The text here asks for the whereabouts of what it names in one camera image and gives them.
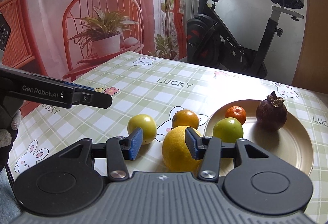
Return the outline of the gloved left hand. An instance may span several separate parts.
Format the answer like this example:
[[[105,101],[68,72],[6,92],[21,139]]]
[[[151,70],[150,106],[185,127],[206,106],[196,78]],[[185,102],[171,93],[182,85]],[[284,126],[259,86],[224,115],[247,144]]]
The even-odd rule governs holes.
[[[9,152],[17,138],[21,122],[20,108],[24,100],[14,97],[1,97],[1,171],[9,159]]]

